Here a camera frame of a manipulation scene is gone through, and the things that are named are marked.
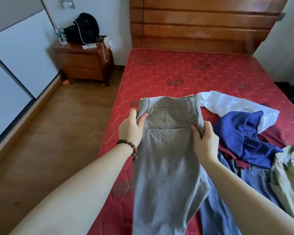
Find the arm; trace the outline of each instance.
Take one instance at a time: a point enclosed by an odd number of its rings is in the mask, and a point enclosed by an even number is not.
[[[218,161],[219,138],[210,122],[205,121],[205,134],[200,137],[196,126],[194,150],[230,210],[243,235],[294,235],[294,219],[270,200],[247,185]]]
[[[136,114],[132,109],[120,125],[119,136],[137,146],[148,114],[138,124]],[[10,234],[87,234],[132,152],[127,144],[117,145],[48,195]]]

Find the hexagon pattern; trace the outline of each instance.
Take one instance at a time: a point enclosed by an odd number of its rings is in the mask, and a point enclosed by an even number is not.
[[[138,108],[143,97],[183,97],[201,91],[220,91],[269,106],[280,111],[276,126],[286,144],[294,144],[294,106],[270,80],[258,61],[248,55],[192,53],[151,49],[133,49],[129,55],[121,85],[99,156],[118,141],[118,127]],[[202,108],[204,120],[219,117]],[[130,235],[133,221],[133,165],[124,165],[89,235]],[[200,215],[188,224],[185,234],[201,234]]]

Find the nightstand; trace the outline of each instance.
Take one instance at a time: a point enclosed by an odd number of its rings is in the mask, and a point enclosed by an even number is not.
[[[72,83],[72,79],[92,79],[103,81],[109,86],[109,78],[113,67],[111,50],[107,49],[103,41],[96,41],[96,48],[83,49],[76,43],[54,43],[52,49],[57,53],[63,71]]]

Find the wooden bead bracelet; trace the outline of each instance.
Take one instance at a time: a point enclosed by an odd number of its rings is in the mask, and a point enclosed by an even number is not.
[[[126,143],[131,148],[133,148],[133,153],[131,155],[133,156],[133,160],[132,161],[135,162],[135,160],[137,159],[137,157],[136,157],[137,147],[132,142],[130,142],[129,140],[125,140],[125,139],[120,139],[117,142],[117,145],[120,144],[120,143]]]

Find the black backpack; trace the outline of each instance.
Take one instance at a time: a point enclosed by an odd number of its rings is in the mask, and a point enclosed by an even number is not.
[[[95,43],[99,37],[99,26],[92,15],[81,13],[73,23],[74,25],[64,28],[64,34],[69,42],[82,45]]]

